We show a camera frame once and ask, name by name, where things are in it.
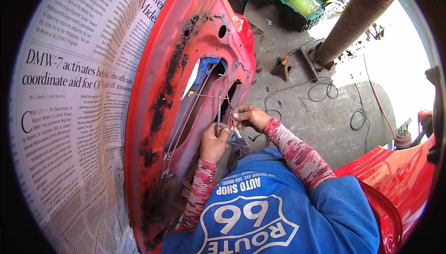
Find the red hose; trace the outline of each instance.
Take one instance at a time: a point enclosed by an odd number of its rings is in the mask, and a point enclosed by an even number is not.
[[[378,95],[376,94],[375,87],[373,86],[373,83],[372,83],[371,80],[370,80],[370,76],[368,75],[367,65],[366,65],[366,63],[365,63],[365,55],[363,55],[363,57],[364,57],[365,71],[367,72],[367,77],[368,77],[368,81],[369,81],[370,86],[371,86],[371,90],[373,91],[373,95],[375,95],[376,102],[378,102],[378,106],[380,107],[381,113],[383,114],[383,116],[384,116],[384,118],[385,118],[385,120],[386,120],[386,122],[387,122],[387,125],[389,125],[390,131],[392,132],[393,140],[396,140],[396,139],[395,139],[395,138],[396,138],[396,137],[395,137],[395,133],[393,133],[392,126],[390,125],[390,122],[389,122],[389,120],[387,119],[386,113],[384,112],[384,109],[383,109],[383,107],[381,106],[380,99],[378,98]]]

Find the newspaper article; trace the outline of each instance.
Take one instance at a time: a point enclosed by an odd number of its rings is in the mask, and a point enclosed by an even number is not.
[[[24,34],[10,90],[10,143],[24,197],[60,253],[122,249],[128,102],[164,2],[42,0]]]

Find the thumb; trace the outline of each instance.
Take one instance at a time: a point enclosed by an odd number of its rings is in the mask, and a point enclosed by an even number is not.
[[[246,121],[251,118],[251,112],[233,113],[233,117],[237,121]]]
[[[222,132],[220,133],[220,136],[217,138],[217,140],[225,142],[229,138],[229,128],[225,127],[222,129]]]

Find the oval hole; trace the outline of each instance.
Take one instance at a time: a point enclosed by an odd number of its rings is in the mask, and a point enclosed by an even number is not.
[[[219,37],[220,37],[220,38],[223,38],[225,34],[226,34],[226,26],[223,25],[223,26],[220,27],[220,30],[219,30]]]

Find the metal post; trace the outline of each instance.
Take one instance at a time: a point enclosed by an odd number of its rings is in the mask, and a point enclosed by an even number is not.
[[[350,0],[335,27],[316,52],[316,62],[331,69],[333,60],[353,44],[394,0]]]

